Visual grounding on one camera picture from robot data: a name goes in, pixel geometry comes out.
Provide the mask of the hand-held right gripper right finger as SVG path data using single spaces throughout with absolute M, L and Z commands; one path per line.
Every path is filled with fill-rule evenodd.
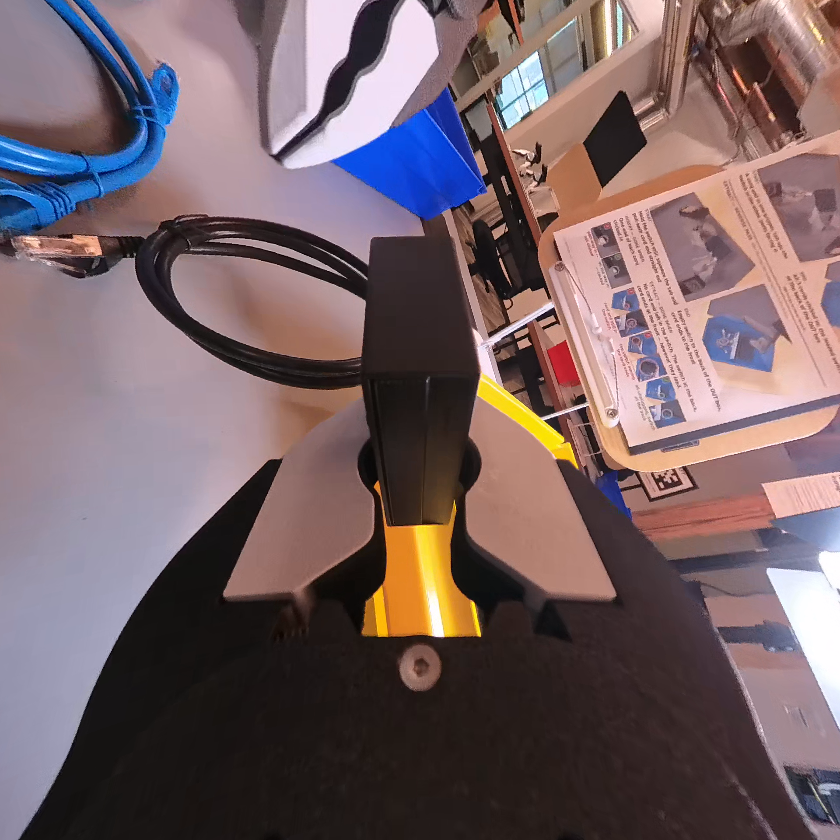
M 537 618 L 547 602 L 612 603 L 617 593 L 560 462 L 500 408 L 477 401 L 479 471 L 458 509 L 456 581 L 482 618 L 502 602 Z

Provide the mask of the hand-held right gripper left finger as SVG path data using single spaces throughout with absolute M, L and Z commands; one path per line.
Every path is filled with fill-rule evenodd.
M 226 586 L 228 602 L 365 602 L 385 577 L 382 512 L 362 480 L 369 441 L 361 399 L 284 455 Z

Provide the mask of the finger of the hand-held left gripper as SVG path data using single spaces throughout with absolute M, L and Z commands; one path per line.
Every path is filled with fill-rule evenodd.
M 369 3 L 353 30 L 350 53 L 328 85 L 332 117 L 283 167 L 334 161 L 383 135 L 443 58 L 445 25 L 455 21 L 450 2 Z
M 328 85 L 369 2 L 267 1 L 259 30 L 260 130 L 284 161 L 332 117 Z

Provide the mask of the yellow plastic bin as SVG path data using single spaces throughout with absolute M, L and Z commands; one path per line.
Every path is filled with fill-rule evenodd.
M 494 379 L 480 377 L 477 398 L 536 436 L 562 463 L 579 467 L 571 443 Z M 383 584 L 365 604 L 362 634 L 378 637 L 479 637 L 479 609 L 456 585 L 452 546 L 457 506 L 446 524 L 385 525 Z

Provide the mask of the black network switch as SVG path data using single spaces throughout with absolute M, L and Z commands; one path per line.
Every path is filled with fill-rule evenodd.
M 367 272 L 361 385 L 385 520 L 451 517 L 480 380 L 455 249 L 377 237 Z

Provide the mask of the blue plastic bin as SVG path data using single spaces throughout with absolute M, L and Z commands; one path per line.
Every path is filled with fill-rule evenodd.
M 487 193 L 447 88 L 423 111 L 334 163 L 424 221 Z

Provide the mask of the black and white fiducial tag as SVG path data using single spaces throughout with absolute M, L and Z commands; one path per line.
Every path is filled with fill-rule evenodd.
M 664 501 L 698 489 L 687 467 L 636 473 L 640 488 L 651 503 Z

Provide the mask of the red bin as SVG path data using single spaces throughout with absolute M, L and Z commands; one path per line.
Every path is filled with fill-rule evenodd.
M 547 350 L 547 356 L 554 378 L 559 385 L 570 388 L 581 385 L 581 378 L 567 340 L 551 346 Z

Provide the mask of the clear plastic clip bar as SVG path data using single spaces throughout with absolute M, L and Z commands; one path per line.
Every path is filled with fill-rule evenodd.
M 548 286 L 589 403 L 602 425 L 614 428 L 620 420 L 621 403 L 612 335 L 559 259 L 549 269 Z

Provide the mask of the black square panel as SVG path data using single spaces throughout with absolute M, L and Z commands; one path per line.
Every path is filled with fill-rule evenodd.
M 627 93 L 618 91 L 583 141 L 600 187 L 605 187 L 647 143 Z

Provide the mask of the wooden board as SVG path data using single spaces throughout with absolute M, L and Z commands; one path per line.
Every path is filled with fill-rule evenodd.
M 582 315 L 572 313 L 570 283 L 559 276 L 554 276 L 560 260 L 554 243 L 554 234 L 573 224 L 588 221 L 597 214 L 605 214 L 630 203 L 665 193 L 667 190 L 691 185 L 702 178 L 717 175 L 723 171 L 724 167 L 721 164 L 692 164 L 603 198 L 602 184 L 583 143 L 574 143 L 558 162 L 549 168 L 549 184 L 560 203 L 560 215 L 541 236 L 539 264 L 589 403 L 587 410 L 591 428 L 596 437 L 596 446 L 601 450 L 609 466 L 642 472 L 692 466 L 813 436 L 827 427 L 837 414 L 838 406 L 826 406 L 809 413 L 788 416 L 761 425 L 702 438 L 695 446 L 685 446 L 666 452 L 657 450 L 641 455 L 632 455 L 621 430 L 618 427 L 604 425 L 598 415 L 595 402 L 600 395 L 597 376 L 601 374 L 601 370 L 592 369 L 586 358 L 581 332 L 584 321 Z

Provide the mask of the printed instruction sheet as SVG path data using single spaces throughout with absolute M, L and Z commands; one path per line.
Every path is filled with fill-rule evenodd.
M 834 132 L 554 234 L 632 455 L 838 406 L 838 175 Z

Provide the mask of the silver ventilation duct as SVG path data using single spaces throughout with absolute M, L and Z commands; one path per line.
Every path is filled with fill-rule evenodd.
M 704 1 L 700 11 L 722 47 L 740 46 L 760 36 L 770 38 L 806 88 L 838 68 L 834 31 L 810 2 Z

